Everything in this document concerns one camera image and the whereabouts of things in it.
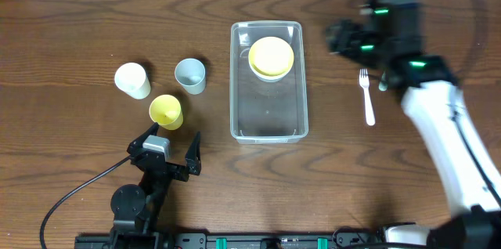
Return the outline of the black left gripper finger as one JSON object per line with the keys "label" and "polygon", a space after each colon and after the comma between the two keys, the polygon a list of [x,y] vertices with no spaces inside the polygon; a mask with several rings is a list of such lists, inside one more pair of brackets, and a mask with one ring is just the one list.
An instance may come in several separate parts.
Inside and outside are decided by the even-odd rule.
{"label": "black left gripper finger", "polygon": [[186,167],[191,175],[201,173],[200,140],[201,134],[197,132],[185,155]]}
{"label": "black left gripper finger", "polygon": [[142,148],[143,143],[147,140],[147,138],[150,135],[157,135],[159,127],[160,127],[159,124],[155,122],[138,138],[132,140],[128,145],[127,153],[132,154],[134,150]]}

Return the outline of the white plastic fork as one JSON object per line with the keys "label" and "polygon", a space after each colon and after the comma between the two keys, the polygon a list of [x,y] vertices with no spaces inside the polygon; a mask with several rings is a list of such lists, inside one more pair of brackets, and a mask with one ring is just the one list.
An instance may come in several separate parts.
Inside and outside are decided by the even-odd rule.
{"label": "white plastic fork", "polygon": [[365,108],[366,123],[369,126],[374,126],[376,121],[375,121],[375,116],[374,116],[374,112],[373,112],[373,105],[372,105],[372,101],[371,101],[370,93],[369,93],[369,75],[368,75],[367,69],[361,69],[359,71],[359,85],[362,88],[363,95],[364,95],[364,108]]}

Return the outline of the mint green plastic spoon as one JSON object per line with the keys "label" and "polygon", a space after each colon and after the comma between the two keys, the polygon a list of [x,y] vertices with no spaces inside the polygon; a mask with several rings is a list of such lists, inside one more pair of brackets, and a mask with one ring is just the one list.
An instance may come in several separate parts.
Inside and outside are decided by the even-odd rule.
{"label": "mint green plastic spoon", "polygon": [[378,88],[381,92],[385,92],[388,88],[386,72],[384,71],[380,77]]}

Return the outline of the yellow plastic bowl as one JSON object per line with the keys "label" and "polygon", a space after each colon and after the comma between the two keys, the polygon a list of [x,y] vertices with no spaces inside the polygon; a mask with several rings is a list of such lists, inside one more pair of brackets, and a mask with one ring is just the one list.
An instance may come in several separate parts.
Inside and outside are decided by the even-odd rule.
{"label": "yellow plastic bowl", "polygon": [[292,69],[294,51],[282,38],[260,38],[250,47],[248,61],[260,73],[274,76]]}

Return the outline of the white plastic bowl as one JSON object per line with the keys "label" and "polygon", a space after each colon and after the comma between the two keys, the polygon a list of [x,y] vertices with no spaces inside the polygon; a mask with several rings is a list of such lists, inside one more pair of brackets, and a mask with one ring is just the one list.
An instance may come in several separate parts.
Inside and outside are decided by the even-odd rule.
{"label": "white plastic bowl", "polygon": [[290,69],[289,69],[289,70],[286,70],[282,74],[278,74],[278,75],[274,75],[274,76],[268,76],[266,74],[260,73],[258,70],[254,69],[253,67],[250,67],[250,69],[251,69],[251,71],[255,74],[255,76],[259,80],[264,81],[264,82],[277,82],[277,81],[280,81],[284,77],[286,77],[289,74],[289,72],[290,72]]}

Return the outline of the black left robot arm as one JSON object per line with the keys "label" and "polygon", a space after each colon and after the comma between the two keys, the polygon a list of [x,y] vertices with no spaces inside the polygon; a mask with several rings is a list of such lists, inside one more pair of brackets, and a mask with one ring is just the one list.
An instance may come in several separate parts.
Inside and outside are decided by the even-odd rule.
{"label": "black left robot arm", "polygon": [[139,184],[128,184],[115,191],[110,207],[114,213],[110,232],[111,247],[147,246],[159,248],[164,234],[157,231],[157,220],[172,181],[186,182],[201,173],[200,133],[196,133],[185,155],[185,164],[168,161],[170,143],[157,135],[153,124],[127,148],[131,164],[143,172]]}

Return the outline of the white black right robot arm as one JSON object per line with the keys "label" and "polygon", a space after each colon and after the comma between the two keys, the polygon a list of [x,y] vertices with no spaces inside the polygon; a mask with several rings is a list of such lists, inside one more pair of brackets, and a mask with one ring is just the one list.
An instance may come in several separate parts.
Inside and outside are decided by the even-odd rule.
{"label": "white black right robot arm", "polygon": [[417,0],[375,0],[365,23],[340,20],[326,29],[335,52],[384,72],[381,82],[402,94],[402,109],[438,170],[451,218],[428,229],[385,226],[382,248],[498,248],[500,173],[478,135],[459,82],[440,56],[423,51]]}

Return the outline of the clear plastic container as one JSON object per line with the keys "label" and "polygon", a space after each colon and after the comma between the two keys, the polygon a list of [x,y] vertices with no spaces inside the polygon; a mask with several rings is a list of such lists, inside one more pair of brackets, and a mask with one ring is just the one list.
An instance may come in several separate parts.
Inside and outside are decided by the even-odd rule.
{"label": "clear plastic container", "polygon": [[[294,51],[284,78],[267,82],[251,69],[251,46],[277,37]],[[297,143],[308,134],[308,101],[302,27],[296,21],[237,22],[230,38],[230,131],[240,144]]]}

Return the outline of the yellow plastic cup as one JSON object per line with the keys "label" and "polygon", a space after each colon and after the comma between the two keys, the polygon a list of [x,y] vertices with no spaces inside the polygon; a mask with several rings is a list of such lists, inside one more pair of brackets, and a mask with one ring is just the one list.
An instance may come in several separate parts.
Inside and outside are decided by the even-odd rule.
{"label": "yellow plastic cup", "polygon": [[161,95],[150,104],[149,115],[153,122],[167,130],[176,130],[183,123],[181,103],[171,95]]}

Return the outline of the white plastic cup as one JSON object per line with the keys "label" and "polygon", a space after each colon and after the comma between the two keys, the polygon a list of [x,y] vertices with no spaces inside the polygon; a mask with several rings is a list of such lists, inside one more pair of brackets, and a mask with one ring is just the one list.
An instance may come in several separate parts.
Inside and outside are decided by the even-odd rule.
{"label": "white plastic cup", "polygon": [[145,99],[151,92],[146,70],[138,63],[121,65],[115,72],[114,83],[133,99]]}

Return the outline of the grey plastic cup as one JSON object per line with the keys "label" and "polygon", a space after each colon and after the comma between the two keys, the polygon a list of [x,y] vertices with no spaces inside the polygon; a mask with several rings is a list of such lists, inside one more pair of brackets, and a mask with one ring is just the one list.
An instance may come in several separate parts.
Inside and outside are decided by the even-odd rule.
{"label": "grey plastic cup", "polygon": [[175,68],[176,81],[191,95],[198,95],[206,88],[206,69],[197,59],[180,61]]}

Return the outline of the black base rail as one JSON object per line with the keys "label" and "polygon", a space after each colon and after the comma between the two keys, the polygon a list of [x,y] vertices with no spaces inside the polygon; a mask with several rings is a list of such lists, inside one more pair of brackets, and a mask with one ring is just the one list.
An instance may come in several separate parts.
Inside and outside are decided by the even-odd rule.
{"label": "black base rail", "polygon": [[343,228],[330,234],[205,234],[205,233],[116,233],[81,234],[75,248],[163,248],[163,249],[332,249],[357,244],[381,243],[377,233]]}

